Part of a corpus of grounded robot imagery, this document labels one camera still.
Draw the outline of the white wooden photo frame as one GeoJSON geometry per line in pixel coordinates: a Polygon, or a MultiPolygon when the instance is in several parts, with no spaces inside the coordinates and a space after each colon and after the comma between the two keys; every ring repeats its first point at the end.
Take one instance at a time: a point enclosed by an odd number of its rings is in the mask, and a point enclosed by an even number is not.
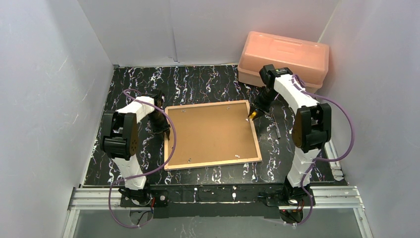
{"type": "Polygon", "coordinates": [[[261,162],[247,100],[169,106],[175,129],[164,140],[166,171],[261,162]]]}

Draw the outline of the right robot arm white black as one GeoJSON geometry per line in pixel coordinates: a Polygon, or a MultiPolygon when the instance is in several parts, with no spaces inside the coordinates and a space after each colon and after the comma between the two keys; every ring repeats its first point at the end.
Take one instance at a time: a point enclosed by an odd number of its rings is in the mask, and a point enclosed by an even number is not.
{"type": "Polygon", "coordinates": [[[310,183],[309,174],[315,157],[331,139],[331,106],[309,95],[304,82],[287,68],[268,64],[259,71],[264,87],[251,102],[248,118],[255,120],[269,112],[272,102],[281,96],[294,113],[292,141],[295,145],[287,181],[292,188],[310,183]]]}

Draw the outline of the yellow handled screwdriver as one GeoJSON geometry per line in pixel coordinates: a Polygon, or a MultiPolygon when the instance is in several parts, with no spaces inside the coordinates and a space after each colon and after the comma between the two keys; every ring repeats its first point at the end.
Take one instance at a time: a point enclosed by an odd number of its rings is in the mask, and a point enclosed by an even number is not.
{"type": "Polygon", "coordinates": [[[254,111],[254,112],[252,112],[252,113],[248,116],[248,118],[249,118],[249,119],[253,119],[256,115],[257,115],[257,112],[256,112],[256,111],[254,111]]]}

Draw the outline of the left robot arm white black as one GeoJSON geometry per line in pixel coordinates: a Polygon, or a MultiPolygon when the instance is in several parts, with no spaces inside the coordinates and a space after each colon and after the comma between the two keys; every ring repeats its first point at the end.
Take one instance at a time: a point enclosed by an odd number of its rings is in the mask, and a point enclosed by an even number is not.
{"type": "Polygon", "coordinates": [[[144,189],[147,178],[137,159],[138,123],[149,119],[153,134],[162,139],[170,136],[170,125],[163,114],[164,93],[152,90],[142,94],[127,106],[106,111],[102,117],[100,149],[117,165],[129,191],[144,189]]]}

